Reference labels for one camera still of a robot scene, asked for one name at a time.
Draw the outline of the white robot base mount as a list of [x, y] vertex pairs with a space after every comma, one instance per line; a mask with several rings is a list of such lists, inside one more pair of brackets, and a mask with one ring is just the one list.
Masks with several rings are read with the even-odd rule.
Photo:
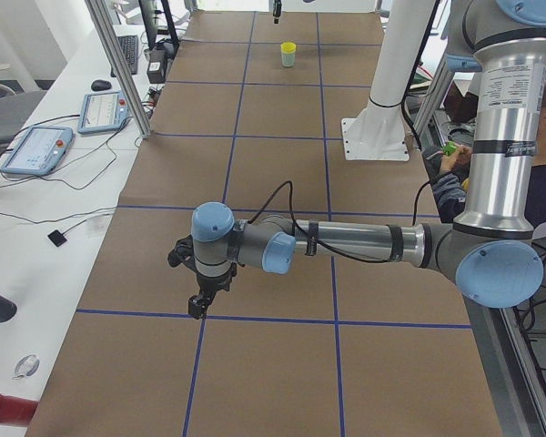
[[403, 100], [437, 9], [434, 0], [392, 3], [368, 104], [357, 117], [341, 120], [345, 159], [402, 162], [410, 159], [405, 144]]

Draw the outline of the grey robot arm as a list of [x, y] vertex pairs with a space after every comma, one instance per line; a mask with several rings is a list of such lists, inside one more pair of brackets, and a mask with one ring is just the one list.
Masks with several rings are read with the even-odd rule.
[[532, 247], [546, 238], [546, 1], [461, 1], [451, 12], [451, 51], [482, 70], [469, 185], [433, 177], [438, 224], [358, 224], [257, 213], [235, 219], [218, 202], [198, 206], [190, 235], [170, 256], [197, 276], [188, 312], [203, 319], [237, 269], [288, 272], [295, 254], [366, 264], [407, 262], [437, 271], [467, 299], [514, 307], [540, 288]]

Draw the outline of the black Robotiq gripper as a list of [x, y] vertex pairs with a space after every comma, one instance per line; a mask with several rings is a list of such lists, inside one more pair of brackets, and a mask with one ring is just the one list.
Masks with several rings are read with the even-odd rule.
[[236, 266], [230, 266], [225, 273], [217, 277], [209, 277], [198, 272], [199, 294], [189, 298], [187, 304], [188, 315], [193, 319], [204, 319], [209, 308], [209, 299], [206, 296], [216, 295], [221, 290], [229, 292], [232, 281], [236, 276]]

